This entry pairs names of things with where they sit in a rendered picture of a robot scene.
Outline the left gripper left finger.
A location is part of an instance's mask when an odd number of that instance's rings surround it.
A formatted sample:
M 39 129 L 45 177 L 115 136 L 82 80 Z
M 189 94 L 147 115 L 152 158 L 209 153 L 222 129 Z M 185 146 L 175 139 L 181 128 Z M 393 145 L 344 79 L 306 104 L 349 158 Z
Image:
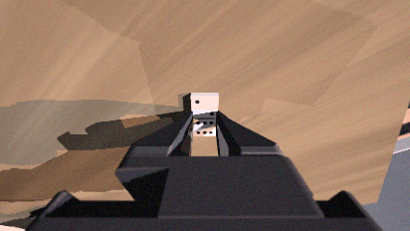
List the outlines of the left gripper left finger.
M 181 156 L 191 156 L 193 129 L 193 111 L 190 111 L 179 120 L 134 142 L 125 155 L 168 154 L 169 156 L 180 156 L 181 154 Z

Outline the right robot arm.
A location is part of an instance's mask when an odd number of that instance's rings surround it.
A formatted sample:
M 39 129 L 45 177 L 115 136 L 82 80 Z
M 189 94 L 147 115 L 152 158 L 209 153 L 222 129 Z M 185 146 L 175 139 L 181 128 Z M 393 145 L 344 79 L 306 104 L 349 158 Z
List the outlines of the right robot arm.
M 44 207 L 43 207 L 43 208 L 44 208 Z M 33 221 L 34 218 L 41 212 L 41 210 L 42 210 L 43 208 L 34 210 L 34 211 L 31 213 L 31 215 L 30 215 L 26 220 L 28 220 L 28 221 Z

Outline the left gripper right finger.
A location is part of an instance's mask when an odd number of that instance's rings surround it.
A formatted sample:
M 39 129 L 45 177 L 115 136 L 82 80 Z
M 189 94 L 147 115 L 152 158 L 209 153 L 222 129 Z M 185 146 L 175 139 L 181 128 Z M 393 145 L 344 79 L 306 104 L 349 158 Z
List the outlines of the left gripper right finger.
M 234 122 L 220 111 L 216 112 L 216 139 L 218 156 L 284 156 L 277 143 Z

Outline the white domino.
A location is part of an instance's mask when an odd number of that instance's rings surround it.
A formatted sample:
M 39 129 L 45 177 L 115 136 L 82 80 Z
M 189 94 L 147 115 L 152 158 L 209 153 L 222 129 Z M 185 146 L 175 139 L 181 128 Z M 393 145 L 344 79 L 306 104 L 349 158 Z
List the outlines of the white domino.
M 218 93 L 191 93 L 193 136 L 216 136 L 218 103 Z

